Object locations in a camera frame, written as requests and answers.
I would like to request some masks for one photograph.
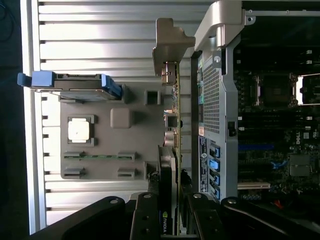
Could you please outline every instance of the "blue pcie slot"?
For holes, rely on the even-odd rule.
[[[261,151],[268,151],[275,149],[273,144],[239,144],[238,150],[239,151],[253,151],[253,150],[261,150]]]
[[[214,169],[217,172],[220,172],[220,162],[215,159],[209,160],[209,166],[210,168]]]

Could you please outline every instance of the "capacitor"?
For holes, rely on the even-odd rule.
[[[173,148],[176,148],[176,142],[174,139],[165,139],[164,140],[164,146],[166,147],[173,147]]]
[[[165,131],[164,132],[164,138],[166,140],[172,140],[175,138],[175,132],[174,131]]]

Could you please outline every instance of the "black latch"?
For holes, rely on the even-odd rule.
[[[237,135],[235,121],[228,121],[228,131],[229,131],[229,137],[234,137]]]

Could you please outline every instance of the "white label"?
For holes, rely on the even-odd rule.
[[[204,61],[203,61],[202,59],[200,59],[200,61],[199,61],[199,68],[202,68],[203,64],[204,64]]]
[[[303,133],[303,139],[309,139],[309,133],[308,132],[304,132]]]
[[[199,135],[204,136],[205,135],[205,128],[203,126],[199,127]]]

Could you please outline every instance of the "metal grille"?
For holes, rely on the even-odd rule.
[[[219,71],[211,64],[203,71],[204,130],[219,134]]]

